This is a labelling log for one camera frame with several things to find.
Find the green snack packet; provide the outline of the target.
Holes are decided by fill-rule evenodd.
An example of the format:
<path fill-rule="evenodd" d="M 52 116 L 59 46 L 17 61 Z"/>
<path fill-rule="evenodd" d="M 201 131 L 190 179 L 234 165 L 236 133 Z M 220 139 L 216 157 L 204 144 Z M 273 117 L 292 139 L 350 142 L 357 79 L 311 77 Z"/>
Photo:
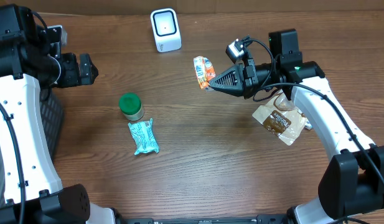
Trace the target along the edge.
<path fill-rule="evenodd" d="M 136 144 L 135 156 L 139 154 L 149 154 L 151 152 L 159 153 L 160 147 L 154 137 L 152 125 L 152 118 L 148 121 L 128 124 L 131 136 Z"/>

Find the teal tissue pack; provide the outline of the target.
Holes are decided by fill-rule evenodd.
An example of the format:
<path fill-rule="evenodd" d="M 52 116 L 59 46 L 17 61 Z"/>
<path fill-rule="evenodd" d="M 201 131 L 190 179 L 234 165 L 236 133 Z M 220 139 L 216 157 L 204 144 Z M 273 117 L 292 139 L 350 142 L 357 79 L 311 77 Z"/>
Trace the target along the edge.
<path fill-rule="evenodd" d="M 312 125 L 311 125 L 311 123 L 309 121 L 306 122 L 305 128 L 308 129 L 308 130 L 312 129 Z"/>

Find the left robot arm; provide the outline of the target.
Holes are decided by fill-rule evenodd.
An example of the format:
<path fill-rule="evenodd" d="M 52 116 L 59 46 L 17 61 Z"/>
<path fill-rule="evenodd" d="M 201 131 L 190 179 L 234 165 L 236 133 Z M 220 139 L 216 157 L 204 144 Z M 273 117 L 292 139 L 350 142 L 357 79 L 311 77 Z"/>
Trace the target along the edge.
<path fill-rule="evenodd" d="M 62 53 L 62 26 L 47 26 L 28 7 L 0 6 L 0 150 L 5 206 L 0 223 L 120 223 L 91 203 L 81 184 L 64 187 L 49 154 L 40 113 L 42 89 L 91 85 L 88 54 Z"/>

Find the green capped bottle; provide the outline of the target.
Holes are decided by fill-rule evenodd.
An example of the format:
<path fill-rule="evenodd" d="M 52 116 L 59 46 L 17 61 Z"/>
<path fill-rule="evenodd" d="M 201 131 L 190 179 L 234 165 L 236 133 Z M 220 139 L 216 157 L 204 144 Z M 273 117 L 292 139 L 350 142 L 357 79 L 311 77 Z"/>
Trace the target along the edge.
<path fill-rule="evenodd" d="M 119 108 L 130 121 L 137 121 L 144 115 L 144 108 L 139 96 L 135 93 L 125 93 L 119 99 Z"/>

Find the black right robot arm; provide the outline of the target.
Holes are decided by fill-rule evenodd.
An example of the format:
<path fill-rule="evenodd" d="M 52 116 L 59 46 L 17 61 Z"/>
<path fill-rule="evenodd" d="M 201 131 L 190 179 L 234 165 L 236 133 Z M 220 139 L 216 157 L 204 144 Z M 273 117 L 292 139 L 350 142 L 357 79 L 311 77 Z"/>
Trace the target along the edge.
<path fill-rule="evenodd" d="M 251 37 L 234 40 L 226 53 L 233 65 L 210 80 L 210 87 L 253 98 L 281 89 L 307 117 L 324 145 L 329 165 L 308 203 L 275 215 L 276 223 L 342 223 L 384 209 L 384 146 L 376 145 L 350 119 L 332 93 L 320 66 L 305 62 L 295 29 L 271 32 L 265 49 L 270 63 L 257 65 Z"/>

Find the orange tissue pack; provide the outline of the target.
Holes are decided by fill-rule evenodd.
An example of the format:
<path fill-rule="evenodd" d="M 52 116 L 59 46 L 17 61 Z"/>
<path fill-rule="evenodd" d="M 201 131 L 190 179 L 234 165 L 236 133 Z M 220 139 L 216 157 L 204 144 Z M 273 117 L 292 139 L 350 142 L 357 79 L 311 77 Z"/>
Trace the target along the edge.
<path fill-rule="evenodd" d="M 193 59 L 195 74 L 199 87 L 205 91 L 212 91 L 209 81 L 216 77 L 214 67 L 211 61 L 203 56 L 198 56 Z"/>

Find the beige plastic pouch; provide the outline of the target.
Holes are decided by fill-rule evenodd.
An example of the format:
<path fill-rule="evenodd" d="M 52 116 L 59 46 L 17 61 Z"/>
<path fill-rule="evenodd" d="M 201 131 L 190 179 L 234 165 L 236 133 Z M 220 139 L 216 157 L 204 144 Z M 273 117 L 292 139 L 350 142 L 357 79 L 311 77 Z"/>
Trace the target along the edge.
<path fill-rule="evenodd" d="M 252 117 L 288 146 L 299 137 L 308 122 L 303 112 L 283 92 L 259 106 Z"/>

